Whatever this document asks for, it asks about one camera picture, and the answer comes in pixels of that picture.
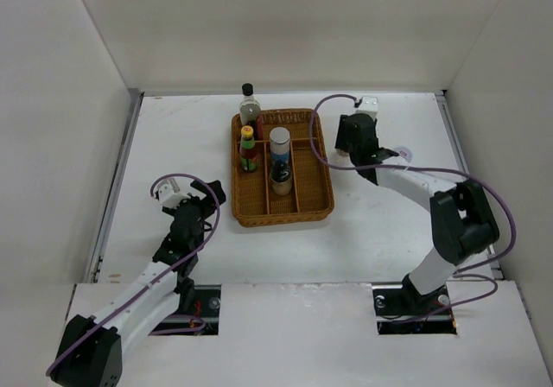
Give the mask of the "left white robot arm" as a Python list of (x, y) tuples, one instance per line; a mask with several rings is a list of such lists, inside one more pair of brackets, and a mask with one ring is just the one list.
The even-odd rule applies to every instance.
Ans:
[(176, 174), (150, 188), (172, 223), (140, 276), (114, 301), (90, 316), (75, 315), (65, 326), (55, 361), (46, 371), (59, 386), (115, 386), (123, 363), (150, 335), (201, 332), (206, 322), (194, 306), (190, 278), (198, 254), (215, 232), (226, 194), (220, 181), (191, 176), (197, 195), (184, 194)]

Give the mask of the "yellow cap red sauce bottle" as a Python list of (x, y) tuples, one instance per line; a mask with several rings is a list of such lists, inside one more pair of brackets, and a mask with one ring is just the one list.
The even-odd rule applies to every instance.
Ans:
[(254, 137), (254, 129), (250, 125), (241, 128), (241, 141), (239, 154), (242, 169), (245, 172), (252, 172), (257, 169), (257, 148)]

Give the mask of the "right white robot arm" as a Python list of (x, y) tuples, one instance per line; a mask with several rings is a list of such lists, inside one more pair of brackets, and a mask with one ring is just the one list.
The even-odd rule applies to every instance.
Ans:
[(499, 228), (477, 181), (452, 182), (405, 168), (386, 168), (398, 165), (402, 157), (379, 145), (376, 126), (365, 113), (342, 115), (335, 148), (349, 156), (361, 177), (429, 213), (433, 246), (388, 303), (395, 314), (421, 314), (459, 266), (499, 239)]

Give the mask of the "black grinder pepper bottle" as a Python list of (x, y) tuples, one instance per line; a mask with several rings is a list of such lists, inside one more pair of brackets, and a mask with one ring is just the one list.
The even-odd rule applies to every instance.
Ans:
[(276, 195), (289, 194), (293, 185), (291, 166), (284, 161), (274, 162), (270, 170), (270, 183)]

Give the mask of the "dark soy sauce bottle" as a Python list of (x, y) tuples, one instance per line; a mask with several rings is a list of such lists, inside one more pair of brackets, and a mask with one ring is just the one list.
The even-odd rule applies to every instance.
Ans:
[(248, 125), (253, 128), (256, 141), (264, 139), (263, 115), (259, 102), (254, 97), (254, 89), (251, 83), (245, 83), (241, 86), (243, 100), (239, 106), (240, 121), (243, 126)]

